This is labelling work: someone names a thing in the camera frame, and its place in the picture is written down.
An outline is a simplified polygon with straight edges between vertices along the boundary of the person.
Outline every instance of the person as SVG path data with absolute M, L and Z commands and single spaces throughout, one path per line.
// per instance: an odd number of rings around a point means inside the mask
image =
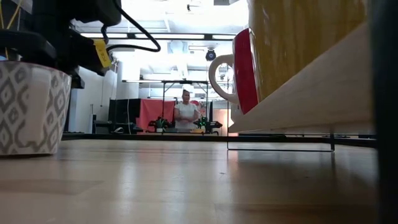
M 200 117 L 198 107 L 189 102 L 190 92 L 182 91 L 182 103 L 174 107 L 175 128 L 177 129 L 195 129 L 197 126 L 193 123 Z

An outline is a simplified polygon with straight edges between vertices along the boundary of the red backdrop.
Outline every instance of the red backdrop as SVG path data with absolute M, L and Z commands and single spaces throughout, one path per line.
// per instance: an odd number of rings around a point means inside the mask
M 168 122 L 173 120 L 174 101 L 164 101 L 164 118 Z M 154 127 L 148 127 L 150 121 L 155 121 L 162 116 L 163 100 L 142 99 L 137 126 L 149 131 L 155 131 Z

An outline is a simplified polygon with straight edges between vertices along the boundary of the white pillar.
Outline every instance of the white pillar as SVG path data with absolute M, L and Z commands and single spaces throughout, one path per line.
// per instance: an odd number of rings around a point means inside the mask
M 139 80 L 141 65 L 134 52 L 116 52 L 118 64 L 118 85 L 116 99 L 135 99 L 139 94 L 139 83 L 125 83 L 122 80 Z

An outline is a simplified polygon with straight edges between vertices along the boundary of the mug handle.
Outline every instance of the mug handle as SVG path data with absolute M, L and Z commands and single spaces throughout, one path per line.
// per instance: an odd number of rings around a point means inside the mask
M 51 72 L 43 68 L 32 68 L 29 80 L 29 100 L 27 101 L 27 114 L 25 128 L 22 132 L 23 140 L 41 141 L 47 103 L 51 87 Z
M 230 94 L 226 93 L 220 86 L 217 84 L 216 81 L 216 70 L 222 64 L 227 63 L 230 67 L 233 67 L 234 64 L 234 55 L 221 55 L 214 59 L 211 62 L 209 67 L 209 81 L 211 86 L 213 87 L 214 91 L 220 95 L 220 97 L 228 100 L 229 102 L 239 104 L 239 99 L 236 93 Z

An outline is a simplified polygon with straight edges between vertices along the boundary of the ceiling light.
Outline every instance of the ceiling light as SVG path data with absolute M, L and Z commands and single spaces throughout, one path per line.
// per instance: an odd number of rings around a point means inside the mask
M 100 33 L 81 33 L 83 37 L 87 38 L 104 38 Z M 109 38 L 127 38 L 127 34 L 107 34 Z
M 233 82 L 216 81 L 218 84 L 233 84 Z
M 201 34 L 151 34 L 155 39 L 204 39 L 205 36 Z M 138 39 L 148 39 L 145 34 L 136 34 Z
M 202 50 L 205 51 L 207 50 L 208 47 L 205 46 L 188 46 L 188 50 Z
M 163 97 L 162 96 L 148 96 L 147 97 L 148 99 L 160 99 L 160 100 L 163 100 Z M 182 99 L 182 97 L 169 97 L 169 96 L 165 96 L 165 98 L 164 98 L 165 100 L 176 100 L 176 99 Z M 208 100 L 224 100 L 224 98 L 221 98 L 221 97 L 209 97 L 209 98 L 207 98 Z M 206 97 L 203 97 L 203 98 L 200 98 L 200 97 L 191 97 L 190 98 L 190 100 L 198 100 L 198 101 L 205 101 L 206 100 Z
M 123 80 L 122 82 L 128 82 L 128 83 L 161 83 L 162 80 Z
M 218 40 L 233 40 L 235 35 L 213 35 L 213 39 Z

